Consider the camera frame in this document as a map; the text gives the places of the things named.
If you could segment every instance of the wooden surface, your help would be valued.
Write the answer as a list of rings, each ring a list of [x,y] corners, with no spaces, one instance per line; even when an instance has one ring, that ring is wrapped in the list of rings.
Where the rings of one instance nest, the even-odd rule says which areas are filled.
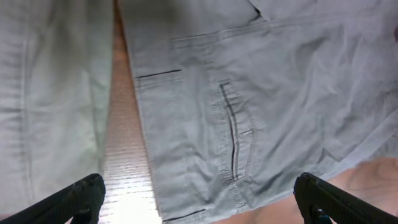
[[[159,224],[139,115],[118,12],[104,178],[107,196],[100,223]],[[330,181],[363,200],[398,215],[398,160],[362,164]],[[293,197],[217,224],[303,223]]]

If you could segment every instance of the garment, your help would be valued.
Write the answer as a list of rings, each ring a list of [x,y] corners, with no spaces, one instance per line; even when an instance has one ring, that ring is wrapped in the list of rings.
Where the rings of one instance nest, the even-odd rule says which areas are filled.
[[[164,223],[215,222],[290,195],[302,172],[397,156],[397,1],[120,8]]]
[[[101,172],[112,5],[0,1],[0,214]]]

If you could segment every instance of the gray pants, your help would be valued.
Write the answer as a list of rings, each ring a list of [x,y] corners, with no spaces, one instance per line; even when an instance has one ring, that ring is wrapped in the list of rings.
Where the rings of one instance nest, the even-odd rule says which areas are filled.
[[[123,0],[160,214],[209,223],[397,156],[398,2]]]
[[[0,0],[0,214],[100,172],[109,0]]]

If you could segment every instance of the fabric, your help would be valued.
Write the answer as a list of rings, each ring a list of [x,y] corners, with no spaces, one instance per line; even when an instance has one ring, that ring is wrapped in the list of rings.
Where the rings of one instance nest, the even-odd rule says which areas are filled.
[[[101,172],[112,4],[0,1],[0,214]]]
[[[164,223],[211,223],[290,195],[302,172],[397,156],[397,1],[120,8]]]

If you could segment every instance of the pocket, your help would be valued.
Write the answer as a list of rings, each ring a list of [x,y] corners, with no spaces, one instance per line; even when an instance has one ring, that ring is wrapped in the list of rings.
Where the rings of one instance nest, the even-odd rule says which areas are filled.
[[[244,101],[236,91],[232,82],[219,85],[224,101],[224,110],[228,117],[227,128],[231,136],[231,173],[234,180],[246,175],[252,142],[254,138],[254,123]]]

